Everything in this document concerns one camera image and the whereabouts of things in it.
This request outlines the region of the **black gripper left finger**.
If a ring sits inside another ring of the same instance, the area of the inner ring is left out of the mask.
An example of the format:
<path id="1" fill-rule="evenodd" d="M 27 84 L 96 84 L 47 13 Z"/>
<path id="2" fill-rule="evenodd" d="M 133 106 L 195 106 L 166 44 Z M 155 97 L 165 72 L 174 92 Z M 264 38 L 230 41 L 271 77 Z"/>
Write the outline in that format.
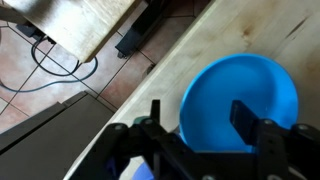
<path id="1" fill-rule="evenodd" d="M 158 99 L 152 101 L 150 117 L 155 122 L 160 122 L 160 101 Z"/>

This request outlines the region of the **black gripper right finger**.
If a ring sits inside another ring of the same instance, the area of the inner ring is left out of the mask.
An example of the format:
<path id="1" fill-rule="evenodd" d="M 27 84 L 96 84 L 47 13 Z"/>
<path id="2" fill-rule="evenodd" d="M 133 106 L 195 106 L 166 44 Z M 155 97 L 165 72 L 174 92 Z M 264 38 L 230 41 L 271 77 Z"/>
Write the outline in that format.
<path id="1" fill-rule="evenodd" d="M 246 145 L 255 145 L 259 118 L 240 100 L 233 100 L 230 123 Z"/>

